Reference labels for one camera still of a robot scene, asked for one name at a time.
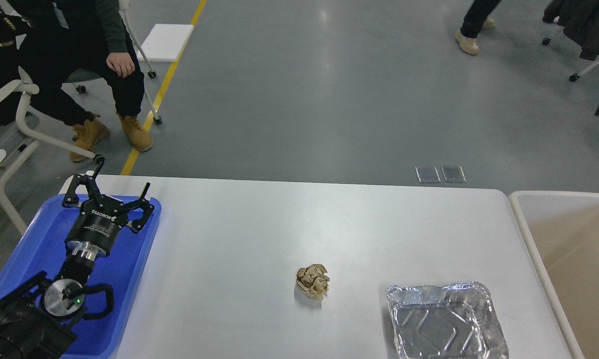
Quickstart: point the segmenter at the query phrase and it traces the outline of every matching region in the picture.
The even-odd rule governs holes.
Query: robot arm
[[[80,320],[97,320],[113,311],[114,292],[108,284],[87,286],[95,261],[110,254],[124,227],[137,233],[153,213],[146,200],[149,183],[142,195],[123,203],[100,193],[96,184],[104,158],[95,158],[93,176],[74,175],[62,206],[78,207],[80,214],[64,240],[66,259],[53,280],[41,271],[0,299],[0,359],[58,359],[77,339],[71,331]],[[80,203],[75,191],[84,185],[89,198]],[[128,214],[142,210],[141,218]],[[106,309],[89,313],[87,297],[105,293]]]

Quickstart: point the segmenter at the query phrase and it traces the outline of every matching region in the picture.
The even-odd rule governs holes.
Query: foil container
[[[490,292],[479,282],[386,289],[400,359],[507,359]]]

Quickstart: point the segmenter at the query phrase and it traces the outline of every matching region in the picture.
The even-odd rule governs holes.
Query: person's hand
[[[135,71],[135,64],[128,52],[111,52],[106,57],[106,65],[122,79]]]

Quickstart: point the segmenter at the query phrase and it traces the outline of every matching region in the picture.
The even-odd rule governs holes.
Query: tan boot
[[[140,126],[136,116],[124,116],[122,118],[121,114],[117,114],[117,117],[120,118],[122,129],[124,130],[126,137],[131,141],[133,148],[138,150],[138,152],[146,152],[153,147],[151,135]]]
[[[96,143],[108,136],[108,129],[100,121],[96,120],[98,117],[99,114],[90,114],[89,120],[84,121],[84,125],[73,125],[76,138],[73,144],[75,146],[95,152]],[[71,152],[69,153],[69,159],[73,162],[80,162],[87,159],[87,157]]]
[[[497,22],[494,21],[494,19],[492,18],[487,18],[484,22],[483,25],[481,26],[482,30],[490,30],[490,29],[494,29],[497,26]]]
[[[466,54],[470,55],[478,55],[479,54],[479,46],[477,46],[477,39],[475,38],[466,38],[461,34],[461,30],[457,30],[456,34],[454,34],[454,38],[459,43],[459,47]]]

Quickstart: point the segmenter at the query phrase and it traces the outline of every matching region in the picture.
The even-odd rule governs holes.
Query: hanging clothes
[[[544,20],[556,16],[563,34],[581,47],[580,58],[595,60],[599,55],[599,0],[553,0]]]

